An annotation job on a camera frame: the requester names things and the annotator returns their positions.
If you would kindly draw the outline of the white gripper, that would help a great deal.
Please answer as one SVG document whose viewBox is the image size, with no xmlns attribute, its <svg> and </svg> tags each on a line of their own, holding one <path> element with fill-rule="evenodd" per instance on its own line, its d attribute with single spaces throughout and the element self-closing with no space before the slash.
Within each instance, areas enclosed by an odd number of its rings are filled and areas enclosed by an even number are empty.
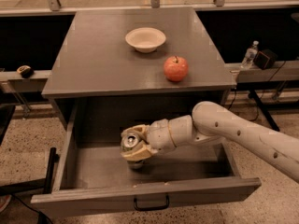
<svg viewBox="0 0 299 224">
<path fill-rule="evenodd" d="M 127 161 L 142 161 L 156 153 L 166 153 L 176 148 L 170 134 L 168 119 L 154 121 L 150 126 L 140 124 L 129 127 L 121 133 L 121 137 L 132 133 L 137 134 L 140 138 L 147 137 L 148 143 L 141 141 L 134 147 L 121 145 L 121 155 Z"/>
</svg>

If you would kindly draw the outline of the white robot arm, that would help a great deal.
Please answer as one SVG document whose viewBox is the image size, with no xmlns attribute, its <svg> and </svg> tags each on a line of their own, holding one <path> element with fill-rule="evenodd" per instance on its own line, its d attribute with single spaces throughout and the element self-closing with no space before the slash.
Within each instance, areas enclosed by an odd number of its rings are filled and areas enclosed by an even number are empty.
<svg viewBox="0 0 299 224">
<path fill-rule="evenodd" d="M 177 147 L 203 145 L 222 137 L 299 182 L 299 139 L 242 119 L 213 102 L 198 103 L 187 116 L 124 130 L 121 155 L 127 161 L 138 162 Z"/>
</svg>

